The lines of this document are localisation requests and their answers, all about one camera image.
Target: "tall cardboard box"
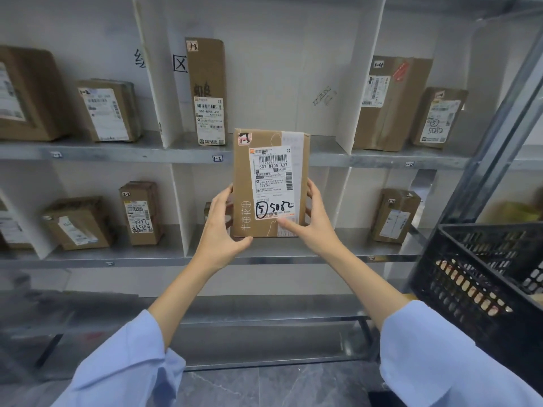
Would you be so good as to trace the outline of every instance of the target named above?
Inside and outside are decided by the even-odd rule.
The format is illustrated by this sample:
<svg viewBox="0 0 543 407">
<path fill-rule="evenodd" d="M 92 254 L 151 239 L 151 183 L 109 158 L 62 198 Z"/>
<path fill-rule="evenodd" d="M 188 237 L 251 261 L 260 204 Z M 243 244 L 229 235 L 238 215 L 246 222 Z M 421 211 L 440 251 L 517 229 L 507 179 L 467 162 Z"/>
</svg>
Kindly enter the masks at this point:
<svg viewBox="0 0 543 407">
<path fill-rule="evenodd" d="M 185 38 L 198 143 L 226 144 L 227 71 L 224 43 L 213 38 Z"/>
<path fill-rule="evenodd" d="M 42 219 L 65 250 L 109 247 L 113 231 L 102 197 L 61 198 Z"/>
<path fill-rule="evenodd" d="M 77 129 L 53 55 L 0 46 L 0 139 L 52 141 Z"/>
<path fill-rule="evenodd" d="M 130 181 L 119 188 L 128 237 L 133 246 L 157 244 L 163 228 L 158 189 L 152 181 Z"/>
<path fill-rule="evenodd" d="M 420 197 L 409 190 L 384 188 L 371 225 L 376 241 L 402 244 L 417 212 Z"/>
<path fill-rule="evenodd" d="M 134 85 L 128 81 L 77 81 L 92 141 L 138 141 L 142 135 Z"/>
<path fill-rule="evenodd" d="M 30 241 L 19 227 L 19 223 L 13 218 L 2 200 L 0 200 L 0 239 L 3 239 L 10 248 L 32 248 Z"/>
<path fill-rule="evenodd" d="M 414 145 L 442 149 L 466 99 L 467 90 L 426 88 L 411 126 L 411 142 Z"/>
<path fill-rule="evenodd" d="M 235 237 L 295 237 L 277 224 L 305 223 L 309 134 L 236 129 L 234 132 Z"/>
<path fill-rule="evenodd" d="M 373 57 L 353 150 L 402 149 L 432 62 L 412 57 Z"/>
</svg>

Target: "plastic basket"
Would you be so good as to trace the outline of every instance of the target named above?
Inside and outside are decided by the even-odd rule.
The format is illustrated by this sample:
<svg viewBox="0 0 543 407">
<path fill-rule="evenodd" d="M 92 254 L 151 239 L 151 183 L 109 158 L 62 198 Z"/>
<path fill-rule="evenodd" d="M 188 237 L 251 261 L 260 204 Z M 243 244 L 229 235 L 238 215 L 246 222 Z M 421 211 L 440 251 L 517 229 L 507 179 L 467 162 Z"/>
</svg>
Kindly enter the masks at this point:
<svg viewBox="0 0 543 407">
<path fill-rule="evenodd" d="M 441 225 L 410 287 L 543 394 L 543 222 Z"/>
</svg>

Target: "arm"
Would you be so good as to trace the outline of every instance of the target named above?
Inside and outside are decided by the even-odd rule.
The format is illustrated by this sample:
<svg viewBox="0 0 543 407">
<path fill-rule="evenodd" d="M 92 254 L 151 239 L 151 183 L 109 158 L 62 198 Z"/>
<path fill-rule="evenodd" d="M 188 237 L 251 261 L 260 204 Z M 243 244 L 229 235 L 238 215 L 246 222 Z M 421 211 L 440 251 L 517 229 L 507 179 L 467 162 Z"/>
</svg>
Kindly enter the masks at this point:
<svg viewBox="0 0 543 407">
<path fill-rule="evenodd" d="M 145 406 L 175 402 L 185 368 L 168 348 L 179 322 L 209 278 L 247 248 L 251 237 L 235 242 L 227 233 L 225 212 L 232 186 L 219 193 L 198 249 L 163 294 L 81 362 L 68 388 L 53 407 Z"/>
<path fill-rule="evenodd" d="M 307 227 L 283 218 L 345 280 L 381 330 L 381 374 L 409 407 L 543 406 L 518 376 L 420 301 L 410 302 L 339 241 L 319 190 L 308 180 Z"/>
</svg>

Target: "marble floor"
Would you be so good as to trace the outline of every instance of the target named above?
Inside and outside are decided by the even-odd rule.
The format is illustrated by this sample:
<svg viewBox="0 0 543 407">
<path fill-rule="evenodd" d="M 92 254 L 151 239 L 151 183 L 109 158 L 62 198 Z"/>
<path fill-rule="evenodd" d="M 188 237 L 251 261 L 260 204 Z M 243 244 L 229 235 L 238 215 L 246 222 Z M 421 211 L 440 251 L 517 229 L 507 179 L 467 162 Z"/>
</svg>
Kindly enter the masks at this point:
<svg viewBox="0 0 543 407">
<path fill-rule="evenodd" d="M 67 385 L 0 386 L 0 405 L 49 407 Z M 195 371 L 184 373 L 176 405 L 370 407 L 367 392 L 385 389 L 377 364 L 364 361 Z"/>
</svg>

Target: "sleeve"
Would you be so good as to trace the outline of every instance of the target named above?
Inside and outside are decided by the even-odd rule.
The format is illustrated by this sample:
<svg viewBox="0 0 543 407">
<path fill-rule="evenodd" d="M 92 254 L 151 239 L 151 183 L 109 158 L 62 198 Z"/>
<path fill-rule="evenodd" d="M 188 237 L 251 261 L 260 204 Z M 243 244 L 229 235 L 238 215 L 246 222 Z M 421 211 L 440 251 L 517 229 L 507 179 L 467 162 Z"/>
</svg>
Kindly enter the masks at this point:
<svg viewBox="0 0 543 407">
<path fill-rule="evenodd" d="M 381 374 L 408 407 L 542 407 L 520 377 L 421 301 L 384 322 Z"/>
<path fill-rule="evenodd" d="M 145 407 L 151 395 L 157 407 L 171 406 L 184 368 L 182 357 L 164 352 L 159 325 L 144 310 L 81 362 L 52 407 Z"/>
</svg>

